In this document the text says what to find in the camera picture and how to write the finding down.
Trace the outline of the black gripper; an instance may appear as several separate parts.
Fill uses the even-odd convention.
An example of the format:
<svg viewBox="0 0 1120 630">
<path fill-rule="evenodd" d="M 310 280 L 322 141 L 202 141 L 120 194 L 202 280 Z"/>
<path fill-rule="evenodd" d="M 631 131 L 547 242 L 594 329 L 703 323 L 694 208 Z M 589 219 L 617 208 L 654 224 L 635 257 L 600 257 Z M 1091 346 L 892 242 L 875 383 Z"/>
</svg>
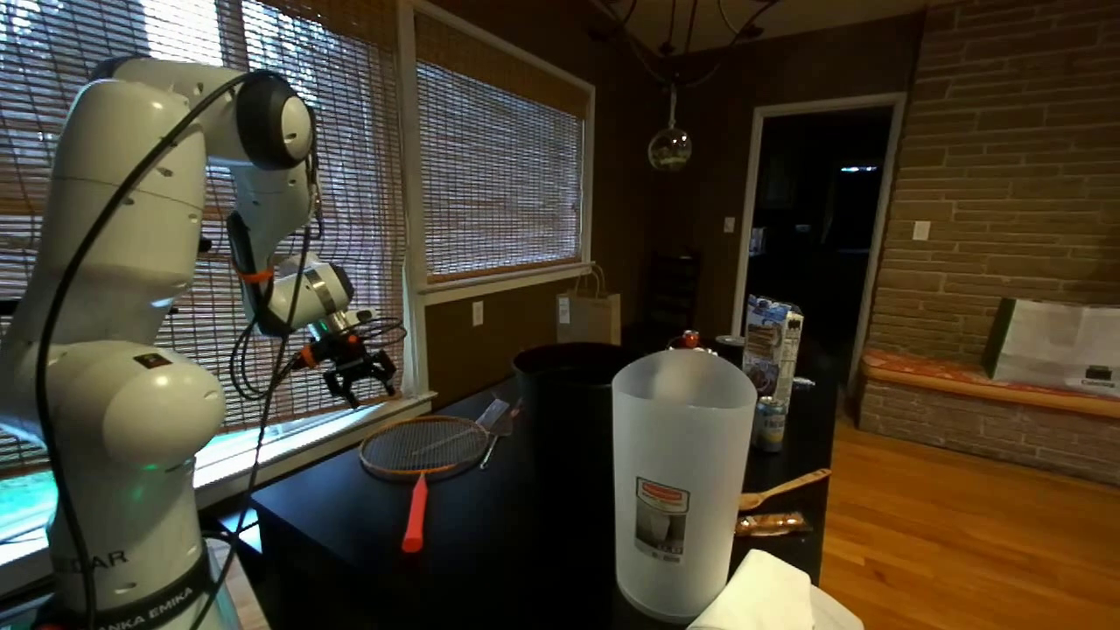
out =
<svg viewBox="0 0 1120 630">
<path fill-rule="evenodd" d="M 310 362 L 330 361 L 324 388 L 346 407 L 362 407 L 343 373 L 370 373 L 384 392 L 397 392 L 397 361 L 384 351 L 367 351 L 376 316 L 367 308 L 343 308 L 307 324 L 304 358 Z"/>
</svg>

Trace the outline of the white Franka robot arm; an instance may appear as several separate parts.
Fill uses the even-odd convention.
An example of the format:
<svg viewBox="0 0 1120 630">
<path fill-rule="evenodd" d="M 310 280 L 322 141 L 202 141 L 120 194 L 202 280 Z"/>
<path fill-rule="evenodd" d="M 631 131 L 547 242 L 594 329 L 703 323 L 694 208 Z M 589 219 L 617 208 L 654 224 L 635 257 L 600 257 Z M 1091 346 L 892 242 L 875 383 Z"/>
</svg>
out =
<svg viewBox="0 0 1120 630">
<path fill-rule="evenodd" d="M 339 399 L 397 362 L 364 338 L 349 275 L 279 256 L 320 214 L 315 110 L 271 71 L 113 60 L 76 91 L 43 242 L 0 351 L 2 422 L 48 448 L 58 508 L 48 630 L 224 630 L 224 567 L 201 533 L 196 451 L 224 418 L 212 369 L 156 329 L 202 250 L 205 166 L 233 172 L 232 266 L 282 368 Z"/>
</svg>

